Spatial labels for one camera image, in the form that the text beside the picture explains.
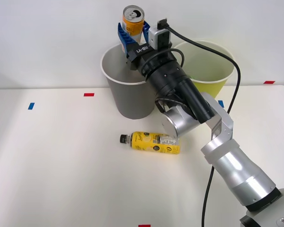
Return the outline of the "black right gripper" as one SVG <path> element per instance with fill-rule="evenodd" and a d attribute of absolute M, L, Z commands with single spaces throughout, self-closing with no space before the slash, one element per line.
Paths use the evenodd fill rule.
<path fill-rule="evenodd" d="M 123 30 L 121 23 L 118 23 L 117 26 L 118 37 L 124 48 L 127 66 L 130 70 L 141 70 L 146 61 L 156 53 L 156 50 L 147 44 L 149 41 L 150 25 L 145 20 L 142 20 L 139 22 L 139 28 L 141 30 L 140 45 Z"/>

